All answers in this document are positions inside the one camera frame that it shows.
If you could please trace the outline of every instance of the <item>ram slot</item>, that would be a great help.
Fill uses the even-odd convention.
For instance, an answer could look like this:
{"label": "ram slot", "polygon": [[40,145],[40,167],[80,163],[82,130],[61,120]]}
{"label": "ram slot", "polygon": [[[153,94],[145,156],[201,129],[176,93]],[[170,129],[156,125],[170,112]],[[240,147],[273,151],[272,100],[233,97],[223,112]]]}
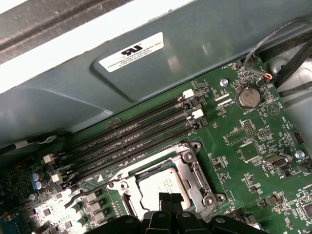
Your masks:
{"label": "ram slot", "polygon": [[88,158],[91,154],[94,154],[99,150],[108,149],[108,148],[112,147],[113,145],[118,144],[119,142],[122,141],[121,139],[131,138],[132,136],[138,135],[138,134],[140,134],[146,130],[152,129],[153,127],[155,127],[159,124],[163,124],[166,121],[179,116],[183,112],[184,112],[183,109],[175,109],[174,111],[167,113],[166,115],[162,116],[161,118],[154,119],[150,123],[142,125],[140,127],[137,127],[135,129],[133,129],[132,131],[116,135],[116,136],[114,136],[114,138],[111,138],[110,140],[105,141],[105,142],[101,142],[101,143],[98,142],[97,146],[94,146],[94,147],[90,148],[89,150],[79,152],[77,154],[74,154],[73,156],[67,156],[66,159],[63,160],[62,164],[66,165],[67,163],[70,163],[76,159],[81,160],[84,158]]}
{"label": "ram slot", "polygon": [[123,155],[122,157],[119,157],[119,158],[111,157],[104,164],[102,164],[96,168],[90,169],[84,173],[76,175],[75,177],[70,179],[70,181],[68,183],[70,183],[71,185],[74,185],[76,183],[79,183],[79,182],[87,179],[87,178],[95,176],[96,174],[99,174],[101,171],[109,170],[114,165],[120,164],[128,158],[132,158],[132,157],[134,158],[134,157],[137,157],[139,155],[145,155],[146,153],[152,151],[154,148],[156,148],[157,146],[159,146],[161,144],[164,144],[164,143],[169,142],[171,140],[177,139],[181,136],[186,136],[193,129],[194,129],[193,126],[189,126],[188,128],[180,129],[178,131],[175,131],[173,133],[170,133],[170,134],[164,136],[163,138],[161,138],[159,140],[152,141],[152,142],[150,142],[150,144],[146,144],[144,147],[137,149],[135,152],[131,152],[130,154]]}
{"label": "ram slot", "polygon": [[127,150],[130,150],[132,148],[140,148],[144,146],[145,144],[148,144],[153,138],[162,135],[166,132],[169,132],[176,128],[177,126],[180,126],[181,124],[186,124],[188,121],[184,118],[177,119],[176,121],[169,122],[168,124],[162,125],[159,129],[148,133],[143,139],[136,139],[131,142],[131,146],[128,146],[125,148],[126,145],[119,146],[116,150],[114,151],[107,151],[105,154],[99,154],[98,156],[94,158],[88,159],[86,162],[75,162],[75,166],[70,167],[70,171],[73,171],[73,173],[77,173],[81,170],[86,170],[89,167],[95,166],[99,162],[103,161],[104,158],[107,156],[111,156],[112,154],[122,154],[127,152]]}
{"label": "ram slot", "polygon": [[[149,110],[148,112],[145,112],[142,115],[139,115],[131,120],[122,122],[121,124],[118,125],[118,128],[126,128],[127,126],[131,126],[134,123],[146,120],[152,116],[154,116],[155,114],[161,113],[164,110],[167,110],[169,108],[174,107],[175,105],[178,104],[178,101],[176,99],[170,100],[160,106],[157,106],[151,110]],[[91,137],[85,141],[83,141],[82,143],[80,143],[79,145],[71,148],[68,150],[67,154],[72,154],[74,152],[77,151],[83,151],[85,149],[88,149],[90,147],[90,145],[93,145],[95,142],[97,142],[98,140],[102,140],[103,138],[106,138],[107,136],[113,134],[116,131],[116,129],[109,129],[107,131],[105,131],[104,133],[98,134],[94,137]]]}

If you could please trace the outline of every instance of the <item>black cable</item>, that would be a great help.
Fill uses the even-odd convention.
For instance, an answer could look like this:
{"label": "black cable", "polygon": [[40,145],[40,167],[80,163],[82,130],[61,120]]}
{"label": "black cable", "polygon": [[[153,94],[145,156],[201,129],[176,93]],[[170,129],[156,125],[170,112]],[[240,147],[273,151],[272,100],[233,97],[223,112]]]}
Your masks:
{"label": "black cable", "polygon": [[98,191],[98,190],[100,190],[100,189],[106,187],[107,185],[109,185],[109,184],[111,184],[111,183],[114,183],[114,182],[116,182],[116,181],[117,181],[117,180],[108,181],[107,183],[102,184],[102,185],[100,185],[100,186],[98,186],[98,187],[96,187],[96,188],[94,188],[94,189],[92,189],[92,190],[90,190],[90,191],[82,192],[82,193],[76,194],[75,196],[72,196],[72,198],[70,199],[70,201],[67,202],[67,203],[64,205],[65,209],[67,209],[68,207],[70,207],[70,206],[75,202],[75,200],[76,200],[77,198],[79,198],[79,197],[81,197],[81,196],[87,196],[87,195],[90,195],[90,194],[92,194],[92,193],[95,193],[96,191]]}
{"label": "black cable", "polygon": [[256,74],[259,74],[259,75],[262,75],[262,76],[266,76],[266,73],[265,72],[262,72],[262,71],[259,71],[257,69],[254,69],[252,67],[249,67],[248,66],[248,62],[249,60],[251,59],[252,55],[256,52],[257,49],[259,49],[264,43],[266,43],[268,40],[270,40],[272,37],[274,37],[279,31],[281,31],[283,28],[286,28],[294,23],[303,23],[309,27],[312,28],[312,22],[310,21],[307,21],[305,19],[293,19],[281,26],[279,26],[277,29],[275,29],[273,32],[271,32],[269,35],[267,35],[263,40],[261,40],[254,48],[252,48],[250,50],[250,52],[247,54],[246,56],[246,59],[245,59],[245,62],[244,62],[244,66],[246,68],[246,70],[250,71],[250,72],[253,72],[253,73],[256,73]]}
{"label": "black cable", "polygon": [[286,96],[290,96],[290,95],[293,95],[293,94],[300,93],[302,91],[309,90],[311,88],[312,88],[312,81],[309,81],[308,83],[301,84],[301,85],[299,85],[297,87],[294,87],[292,89],[282,91],[282,92],[279,93],[279,95],[281,97],[286,97]]}
{"label": "black cable", "polygon": [[58,136],[57,135],[52,135],[52,136],[48,136],[45,138],[42,137],[37,137],[37,138],[32,138],[32,139],[28,139],[28,140],[22,140],[19,141],[17,143],[14,143],[12,145],[8,145],[2,149],[0,149],[0,156],[4,155],[12,150],[15,149],[19,149],[19,148],[23,148],[25,146],[31,145],[31,144],[48,144],[51,143],[54,139],[56,139]]}
{"label": "black cable", "polygon": [[276,88],[285,83],[298,68],[305,62],[312,54],[312,39],[307,41],[302,48],[292,57],[292,59],[283,66],[277,73],[277,78],[274,80]]}
{"label": "black cable", "polygon": [[8,153],[8,152],[10,152],[10,151],[12,151],[12,150],[15,150],[15,149],[16,149],[15,144],[13,144],[13,145],[8,145],[8,146],[6,146],[6,147],[0,149],[0,156],[1,156],[1,155],[4,155],[4,154],[6,154],[6,153]]}

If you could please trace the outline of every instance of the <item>white label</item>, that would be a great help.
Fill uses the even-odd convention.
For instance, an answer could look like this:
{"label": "white label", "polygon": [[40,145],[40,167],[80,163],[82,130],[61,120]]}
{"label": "white label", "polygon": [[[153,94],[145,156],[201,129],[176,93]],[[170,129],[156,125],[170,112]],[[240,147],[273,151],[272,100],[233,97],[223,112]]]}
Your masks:
{"label": "white label", "polygon": [[99,63],[108,72],[113,72],[129,63],[160,50],[162,47],[164,47],[164,40],[162,32],[160,32],[100,60]]}

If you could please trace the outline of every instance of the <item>screw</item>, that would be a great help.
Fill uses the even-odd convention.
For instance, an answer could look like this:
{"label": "screw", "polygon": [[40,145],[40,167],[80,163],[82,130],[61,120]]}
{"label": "screw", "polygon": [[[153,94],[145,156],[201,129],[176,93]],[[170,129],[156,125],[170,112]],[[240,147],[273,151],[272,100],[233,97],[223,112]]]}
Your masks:
{"label": "screw", "polygon": [[36,200],[36,195],[30,194],[30,195],[29,195],[29,200],[31,200],[31,201]]}
{"label": "screw", "polygon": [[215,219],[218,223],[225,223],[225,220],[223,218],[216,218]]}
{"label": "screw", "polygon": [[222,86],[222,87],[225,87],[225,86],[227,86],[229,84],[229,81],[227,80],[227,79],[222,79],[222,80],[220,80],[220,85]]}
{"label": "screw", "polygon": [[212,203],[213,203],[213,201],[214,201],[214,200],[213,200],[212,197],[210,197],[210,196],[204,198],[204,204],[205,204],[206,206],[211,206]]}
{"label": "screw", "polygon": [[297,159],[303,159],[306,154],[302,150],[297,150],[294,155]]}
{"label": "screw", "polygon": [[122,190],[126,190],[126,189],[128,188],[128,184],[127,184],[126,182],[121,182],[120,188],[121,188]]}
{"label": "screw", "polygon": [[183,159],[184,159],[184,161],[189,162],[189,161],[191,161],[191,160],[193,159],[193,155],[190,154],[190,153],[186,153],[186,154],[183,156]]}
{"label": "screw", "polygon": [[182,216],[185,217],[185,218],[188,218],[190,217],[191,215],[189,213],[182,213]]}

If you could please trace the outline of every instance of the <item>dimm slot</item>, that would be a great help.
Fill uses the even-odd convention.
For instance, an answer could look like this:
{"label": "dimm slot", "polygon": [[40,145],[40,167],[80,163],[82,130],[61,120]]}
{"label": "dimm slot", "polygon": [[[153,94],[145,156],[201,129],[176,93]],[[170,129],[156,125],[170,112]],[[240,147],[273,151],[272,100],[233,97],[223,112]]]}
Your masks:
{"label": "dimm slot", "polygon": [[85,155],[90,155],[90,154],[94,153],[96,150],[100,150],[104,147],[109,148],[114,144],[118,144],[122,140],[121,138],[125,139],[126,137],[131,137],[133,135],[139,134],[140,132],[149,130],[149,129],[157,126],[158,124],[164,123],[164,122],[176,117],[177,115],[182,114],[183,112],[184,112],[184,110],[181,108],[175,109],[172,112],[167,113],[166,115],[164,115],[161,118],[154,119],[150,123],[139,126],[135,129],[129,131],[129,132],[124,133],[124,134],[116,135],[116,136],[114,136],[114,138],[111,138],[108,141],[101,142],[100,144],[98,143],[98,145],[95,145],[94,147],[89,148],[88,150],[79,152],[73,156],[65,156],[66,159],[63,161],[63,165],[66,165],[68,162],[71,162],[75,159],[81,160],[83,158],[87,158],[87,157],[85,157]]}
{"label": "dimm slot", "polygon": [[104,158],[108,155],[112,155],[112,154],[119,154],[119,153],[122,153],[122,152],[126,152],[127,150],[130,150],[134,147],[140,147],[141,145],[144,145],[146,144],[146,142],[149,142],[151,139],[161,135],[161,134],[164,134],[174,128],[176,128],[177,126],[183,124],[183,123],[187,123],[188,121],[183,118],[183,119],[177,119],[177,121],[175,122],[169,122],[169,124],[166,124],[166,125],[163,125],[161,128],[149,133],[148,135],[144,136],[144,138],[142,139],[136,139],[135,141],[132,141],[131,142],[131,146],[128,146],[126,148],[124,148],[125,146],[122,146],[122,147],[119,147],[117,148],[116,150],[110,152],[110,151],[106,151],[105,154],[100,154],[90,160],[87,160],[87,165],[84,164],[78,164],[78,162],[76,162],[76,165],[78,164],[78,166],[73,166],[71,167],[69,170],[70,171],[73,171],[74,173],[77,173],[79,172],[80,170],[84,170],[84,169],[87,169],[93,165],[96,165],[97,163],[101,162],[101,160],[104,160]]}
{"label": "dimm slot", "polygon": [[171,141],[173,139],[176,139],[176,138],[179,138],[179,137],[181,137],[183,135],[186,135],[192,129],[193,129],[193,127],[189,127],[189,128],[186,128],[186,129],[181,129],[181,130],[179,130],[177,132],[171,133],[171,134],[163,137],[162,139],[160,139],[158,141],[151,142],[151,144],[148,144],[145,147],[140,148],[140,149],[138,149],[135,152],[131,152],[131,154],[129,154],[129,155],[125,155],[125,156],[123,156],[121,158],[117,158],[117,159],[116,158],[114,158],[114,159],[111,158],[111,160],[106,162],[104,165],[101,165],[100,167],[96,167],[96,168],[91,169],[91,170],[89,170],[89,171],[87,171],[85,173],[77,175],[76,177],[72,178],[71,181],[73,182],[73,184],[76,184],[76,183],[78,183],[80,181],[83,181],[84,179],[87,179],[89,177],[95,176],[96,174],[98,174],[99,172],[101,172],[103,170],[108,170],[110,167],[112,167],[112,166],[114,166],[114,165],[116,165],[118,163],[120,164],[122,161],[124,161],[127,158],[145,154],[145,153],[151,151],[153,148],[159,146],[160,144],[164,144],[164,143],[166,143],[168,141]]}
{"label": "dimm slot", "polygon": [[[160,106],[157,106],[157,107],[149,110],[148,112],[143,113],[142,115],[134,117],[128,121],[122,122],[121,124],[118,125],[118,128],[122,128],[122,127],[124,128],[125,126],[129,126],[129,125],[132,125],[136,122],[148,119],[149,117],[153,116],[154,114],[160,113],[160,112],[162,112],[166,109],[169,109],[169,108],[171,108],[177,104],[178,104],[178,101],[176,99],[172,99],[172,100],[170,100],[170,101],[168,101],[168,102],[166,102]],[[94,141],[96,141],[99,137],[100,138],[106,137],[115,131],[116,131],[116,129],[109,129],[109,130],[105,131],[104,133],[100,133],[94,137],[91,137],[91,138],[85,140],[84,142],[80,143],[79,145],[76,145],[73,148],[69,149],[67,154],[71,154],[71,153],[74,153],[76,151],[82,150],[87,145],[90,145]]]}

